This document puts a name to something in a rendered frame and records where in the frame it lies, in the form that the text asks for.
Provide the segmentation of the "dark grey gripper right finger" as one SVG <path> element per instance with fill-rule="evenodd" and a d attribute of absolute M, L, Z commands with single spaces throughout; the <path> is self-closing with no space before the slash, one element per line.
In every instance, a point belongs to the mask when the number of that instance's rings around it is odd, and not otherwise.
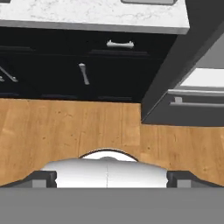
<path fill-rule="evenodd" d="M 168 171 L 166 177 L 167 188 L 220 187 L 220 185 L 196 177 L 190 171 Z"/>

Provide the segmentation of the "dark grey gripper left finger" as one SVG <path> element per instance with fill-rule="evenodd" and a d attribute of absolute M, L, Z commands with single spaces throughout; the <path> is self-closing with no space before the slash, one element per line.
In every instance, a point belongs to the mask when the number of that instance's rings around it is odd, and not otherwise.
<path fill-rule="evenodd" d="M 26 178 L 3 185 L 4 188 L 56 188 L 56 171 L 34 171 Z"/>

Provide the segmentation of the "grey sink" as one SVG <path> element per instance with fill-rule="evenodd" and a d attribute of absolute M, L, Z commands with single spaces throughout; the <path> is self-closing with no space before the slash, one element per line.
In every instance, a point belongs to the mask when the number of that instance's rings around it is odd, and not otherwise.
<path fill-rule="evenodd" d="M 178 0 L 121 0 L 124 4 L 174 5 Z"/>

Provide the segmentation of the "black cupboard door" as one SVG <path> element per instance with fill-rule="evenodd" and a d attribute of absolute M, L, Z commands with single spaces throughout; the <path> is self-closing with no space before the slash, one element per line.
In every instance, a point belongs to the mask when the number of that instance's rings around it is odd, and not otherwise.
<path fill-rule="evenodd" d="M 43 97 L 99 102 L 140 102 L 161 66 L 159 59 L 106 55 L 45 55 L 37 62 Z M 86 65 L 89 85 L 80 63 Z"/>
<path fill-rule="evenodd" d="M 0 98 L 35 98 L 39 96 L 39 92 L 25 77 L 29 69 L 21 55 L 0 52 L 0 66 L 18 79 L 18 82 L 13 82 L 0 71 Z"/>

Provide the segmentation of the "dark grey appliance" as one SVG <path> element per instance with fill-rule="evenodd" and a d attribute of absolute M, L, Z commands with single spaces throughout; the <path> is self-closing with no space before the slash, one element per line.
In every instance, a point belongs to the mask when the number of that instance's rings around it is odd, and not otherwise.
<path fill-rule="evenodd" d="M 185 0 L 190 29 L 177 37 L 141 103 L 143 124 L 224 126 L 224 108 L 171 106 L 170 102 L 224 104 L 224 89 L 178 89 L 196 63 L 224 33 L 224 0 Z"/>

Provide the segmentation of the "white rounded object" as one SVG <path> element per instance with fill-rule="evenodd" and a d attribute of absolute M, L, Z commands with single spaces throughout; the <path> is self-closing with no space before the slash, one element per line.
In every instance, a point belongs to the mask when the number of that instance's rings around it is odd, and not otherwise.
<path fill-rule="evenodd" d="M 115 149 L 99 149 L 80 158 L 48 162 L 58 188 L 166 188 L 167 170 Z"/>

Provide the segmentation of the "black drawer front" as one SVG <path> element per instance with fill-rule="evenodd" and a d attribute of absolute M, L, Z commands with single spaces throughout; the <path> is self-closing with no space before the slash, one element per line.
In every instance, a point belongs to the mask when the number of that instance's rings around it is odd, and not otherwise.
<path fill-rule="evenodd" d="M 162 59 L 172 48 L 176 34 L 156 34 L 118 31 L 65 31 L 67 43 L 72 54 L 106 54 L 122 56 L 144 56 Z M 134 47 L 107 47 L 107 42 L 128 43 Z"/>
<path fill-rule="evenodd" d="M 57 52 L 65 47 L 62 31 L 0 27 L 0 51 Z"/>

